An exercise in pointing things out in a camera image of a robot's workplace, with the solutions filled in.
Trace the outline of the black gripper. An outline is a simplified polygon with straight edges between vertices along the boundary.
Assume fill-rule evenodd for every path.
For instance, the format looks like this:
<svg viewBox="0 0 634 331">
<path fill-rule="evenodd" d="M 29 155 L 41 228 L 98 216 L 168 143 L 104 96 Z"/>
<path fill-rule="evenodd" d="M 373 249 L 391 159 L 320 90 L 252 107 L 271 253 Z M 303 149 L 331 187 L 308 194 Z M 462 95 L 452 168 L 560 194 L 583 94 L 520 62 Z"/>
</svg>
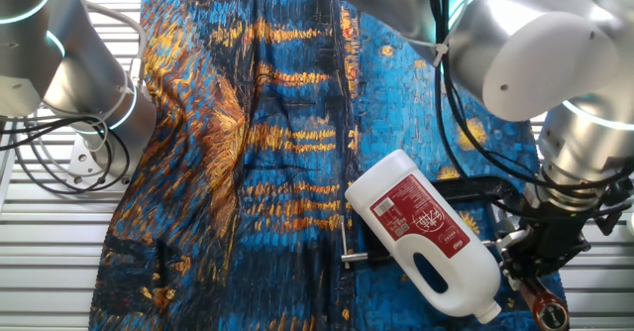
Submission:
<svg viewBox="0 0 634 331">
<path fill-rule="evenodd" d="M 581 252 L 590 249 L 582 229 L 586 220 L 567 216 L 561 219 L 535 220 L 529 225 L 532 230 L 530 256 L 514 250 L 500 252 L 503 267 L 514 279 L 532 292 L 562 292 L 563 285 L 558 271 Z"/>
</svg>

